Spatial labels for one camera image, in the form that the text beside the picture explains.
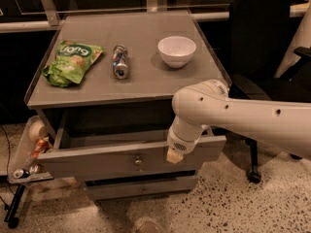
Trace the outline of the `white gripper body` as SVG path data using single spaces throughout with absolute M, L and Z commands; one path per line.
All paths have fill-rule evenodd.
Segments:
M 189 131 L 188 129 L 169 128 L 167 143 L 171 150 L 179 154 L 188 154 L 194 150 L 200 138 L 199 131 Z

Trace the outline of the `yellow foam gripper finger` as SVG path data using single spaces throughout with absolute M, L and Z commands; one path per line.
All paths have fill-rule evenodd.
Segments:
M 166 160 L 170 163 L 177 164 L 183 160 L 183 156 L 175 150 L 169 148 L 166 154 Z

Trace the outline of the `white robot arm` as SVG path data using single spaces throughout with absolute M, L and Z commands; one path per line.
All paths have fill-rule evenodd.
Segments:
M 232 99 L 222 82 L 209 80 L 178 90 L 172 108 L 176 116 L 167 136 L 171 163 L 192 152 L 210 126 L 311 159 L 308 103 Z

